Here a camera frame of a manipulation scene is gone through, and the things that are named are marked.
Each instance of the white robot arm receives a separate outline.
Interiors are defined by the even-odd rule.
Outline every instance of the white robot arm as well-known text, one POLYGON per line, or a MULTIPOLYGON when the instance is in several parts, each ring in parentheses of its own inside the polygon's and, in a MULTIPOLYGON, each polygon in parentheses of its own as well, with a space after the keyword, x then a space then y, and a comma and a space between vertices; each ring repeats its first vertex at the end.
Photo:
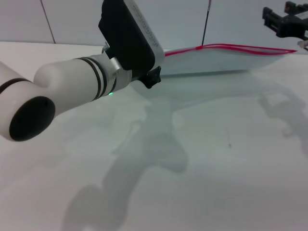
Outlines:
POLYGON ((140 80, 160 82, 164 52, 133 0, 104 0, 101 55, 42 66, 33 83, 0 63, 0 135, 29 140, 59 114, 140 80))

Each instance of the black bracket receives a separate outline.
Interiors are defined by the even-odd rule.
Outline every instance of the black bracket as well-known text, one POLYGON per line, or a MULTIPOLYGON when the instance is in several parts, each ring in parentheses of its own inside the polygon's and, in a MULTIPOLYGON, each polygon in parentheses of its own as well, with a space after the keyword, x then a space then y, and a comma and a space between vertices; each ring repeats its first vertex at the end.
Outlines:
POLYGON ((288 1, 285 4, 284 12, 288 15, 281 17, 272 9, 263 9, 264 25, 276 32, 280 38, 295 37, 302 40, 308 39, 308 4, 296 5, 288 1))
POLYGON ((141 81, 147 89, 151 89, 157 83, 161 82, 160 71, 161 67, 157 67, 154 70, 148 72, 146 75, 141 76, 138 80, 141 81))

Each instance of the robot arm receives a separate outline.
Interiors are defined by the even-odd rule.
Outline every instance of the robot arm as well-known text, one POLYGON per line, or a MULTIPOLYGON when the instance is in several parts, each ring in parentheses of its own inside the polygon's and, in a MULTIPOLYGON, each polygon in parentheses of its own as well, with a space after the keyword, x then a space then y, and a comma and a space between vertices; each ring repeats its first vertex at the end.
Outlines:
POLYGON ((164 52, 133 0, 104 0, 99 28, 110 48, 100 55, 42 66, 33 83, 0 63, 0 135, 26 141, 59 114, 140 80, 160 82, 164 52))
POLYGON ((295 37, 302 39, 298 45, 308 51, 308 4, 296 5, 288 1, 285 4, 284 12, 288 15, 281 17, 272 9, 263 9, 264 25, 276 32, 280 38, 295 37))

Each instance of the white tabletop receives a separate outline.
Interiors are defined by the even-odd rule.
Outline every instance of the white tabletop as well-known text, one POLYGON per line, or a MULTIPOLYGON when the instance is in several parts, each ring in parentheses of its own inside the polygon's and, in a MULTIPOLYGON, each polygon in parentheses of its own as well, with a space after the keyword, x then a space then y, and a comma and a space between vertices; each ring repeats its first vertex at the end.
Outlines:
MULTIPOLYGON (((0 43, 32 79, 100 47, 0 43)), ((163 76, 0 138, 1 231, 306 231, 308 56, 163 76)))

